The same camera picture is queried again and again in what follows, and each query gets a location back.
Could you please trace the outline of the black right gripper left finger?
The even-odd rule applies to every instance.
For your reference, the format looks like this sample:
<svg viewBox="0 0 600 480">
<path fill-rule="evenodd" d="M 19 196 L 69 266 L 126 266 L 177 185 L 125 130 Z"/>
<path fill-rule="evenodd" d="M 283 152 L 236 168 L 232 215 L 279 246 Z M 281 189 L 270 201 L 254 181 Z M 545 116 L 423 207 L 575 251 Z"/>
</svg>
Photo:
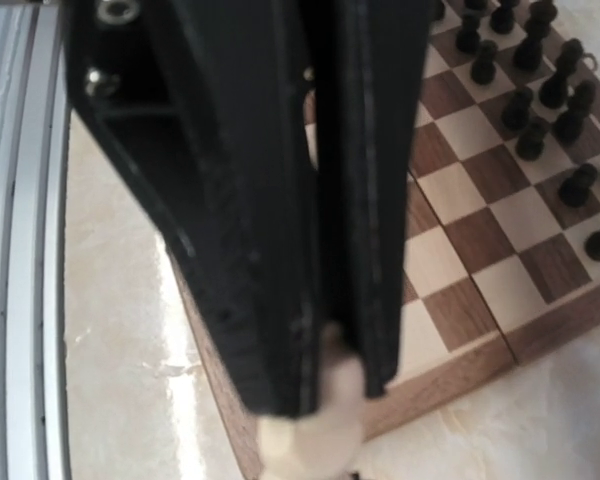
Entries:
<svg viewBox="0 0 600 480">
<path fill-rule="evenodd" d="M 320 270 L 295 1 L 62 6 L 69 99 L 173 255 L 243 405 L 318 405 Z"/>
</svg>

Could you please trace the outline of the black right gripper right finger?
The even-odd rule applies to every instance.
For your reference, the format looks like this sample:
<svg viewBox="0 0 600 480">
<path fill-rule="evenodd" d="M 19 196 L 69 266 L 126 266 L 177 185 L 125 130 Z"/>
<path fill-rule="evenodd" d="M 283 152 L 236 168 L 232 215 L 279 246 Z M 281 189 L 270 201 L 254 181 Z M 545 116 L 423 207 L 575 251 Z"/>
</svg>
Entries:
<svg viewBox="0 0 600 480">
<path fill-rule="evenodd" d="M 374 399 L 397 372 L 407 169 L 433 5 L 323 1 L 319 13 L 323 298 Z"/>
</svg>

